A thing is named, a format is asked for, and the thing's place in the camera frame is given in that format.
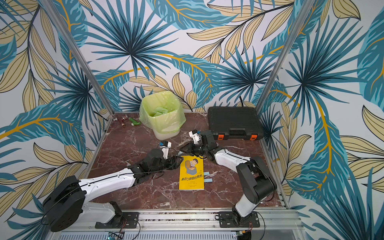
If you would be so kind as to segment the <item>yellow cover book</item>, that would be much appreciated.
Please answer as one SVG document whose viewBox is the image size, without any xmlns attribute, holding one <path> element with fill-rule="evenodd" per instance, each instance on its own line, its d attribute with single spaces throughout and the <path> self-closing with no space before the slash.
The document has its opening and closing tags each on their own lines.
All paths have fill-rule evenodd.
<svg viewBox="0 0 384 240">
<path fill-rule="evenodd" d="M 197 156 L 182 156 L 179 190 L 198 191 L 204 189 L 204 163 Z"/>
</svg>

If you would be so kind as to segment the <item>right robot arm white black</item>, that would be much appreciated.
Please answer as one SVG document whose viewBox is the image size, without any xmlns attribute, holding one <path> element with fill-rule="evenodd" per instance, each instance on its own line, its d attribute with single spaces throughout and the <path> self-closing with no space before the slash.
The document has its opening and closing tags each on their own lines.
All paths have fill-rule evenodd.
<svg viewBox="0 0 384 240">
<path fill-rule="evenodd" d="M 262 158 L 244 157 L 220 147 L 211 131 L 193 130 L 189 136 L 192 141 L 182 146 L 181 152 L 203 157 L 238 174 L 243 190 L 243 196 L 233 207 L 238 221 L 250 217 L 260 202 L 277 190 L 277 184 Z"/>
</svg>

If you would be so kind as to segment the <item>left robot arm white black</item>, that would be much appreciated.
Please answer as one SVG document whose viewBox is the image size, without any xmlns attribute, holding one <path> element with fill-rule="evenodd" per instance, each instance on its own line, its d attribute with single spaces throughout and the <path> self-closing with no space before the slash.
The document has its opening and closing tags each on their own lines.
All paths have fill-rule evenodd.
<svg viewBox="0 0 384 240">
<path fill-rule="evenodd" d="M 42 224 L 47 225 L 51 232 L 60 232 L 75 223 L 86 222 L 120 227 L 124 216 L 117 204 L 97 204 L 93 200 L 137 186 L 157 173 L 175 170 L 183 160 L 177 155 L 164 155 L 164 151 L 152 149 L 140 162 L 115 173 L 81 180 L 75 176 L 65 178 L 44 200 Z"/>
</svg>

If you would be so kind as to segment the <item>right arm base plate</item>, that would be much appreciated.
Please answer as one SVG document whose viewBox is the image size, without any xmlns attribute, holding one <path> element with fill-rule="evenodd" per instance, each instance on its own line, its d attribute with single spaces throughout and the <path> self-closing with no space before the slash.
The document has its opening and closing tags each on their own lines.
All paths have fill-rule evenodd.
<svg viewBox="0 0 384 240">
<path fill-rule="evenodd" d="M 258 214 L 252 212 L 246 217 L 241 217 L 235 212 L 219 212 L 215 215 L 221 228 L 259 228 L 260 221 Z"/>
</svg>

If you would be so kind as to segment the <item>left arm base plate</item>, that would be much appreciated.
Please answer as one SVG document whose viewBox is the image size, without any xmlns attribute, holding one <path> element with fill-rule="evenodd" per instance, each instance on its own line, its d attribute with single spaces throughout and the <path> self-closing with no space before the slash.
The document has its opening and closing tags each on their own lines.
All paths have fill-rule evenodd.
<svg viewBox="0 0 384 240">
<path fill-rule="evenodd" d="M 97 222 L 96 229 L 135 229 L 138 225 L 139 212 L 122 212 L 116 214 L 109 222 Z"/>
</svg>

